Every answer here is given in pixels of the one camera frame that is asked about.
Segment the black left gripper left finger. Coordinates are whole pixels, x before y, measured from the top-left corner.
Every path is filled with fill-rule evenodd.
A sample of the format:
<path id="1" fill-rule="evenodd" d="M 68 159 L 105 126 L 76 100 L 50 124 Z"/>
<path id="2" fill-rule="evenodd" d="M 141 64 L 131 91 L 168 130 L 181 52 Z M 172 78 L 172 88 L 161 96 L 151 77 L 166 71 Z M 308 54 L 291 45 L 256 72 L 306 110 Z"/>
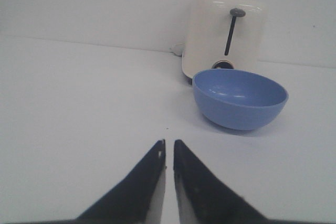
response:
<path id="1" fill-rule="evenodd" d="M 77 220 L 161 220 L 165 170 L 165 140 L 159 140 L 122 181 Z"/>

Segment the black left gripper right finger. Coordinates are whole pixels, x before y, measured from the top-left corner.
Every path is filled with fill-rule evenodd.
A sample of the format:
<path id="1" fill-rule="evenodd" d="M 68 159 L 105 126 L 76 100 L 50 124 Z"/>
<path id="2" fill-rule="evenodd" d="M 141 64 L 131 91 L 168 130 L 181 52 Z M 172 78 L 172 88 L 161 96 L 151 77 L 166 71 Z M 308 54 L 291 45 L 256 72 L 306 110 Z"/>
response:
<path id="1" fill-rule="evenodd" d="M 174 142 L 173 168 L 180 220 L 267 220 L 222 183 L 182 140 Z"/>

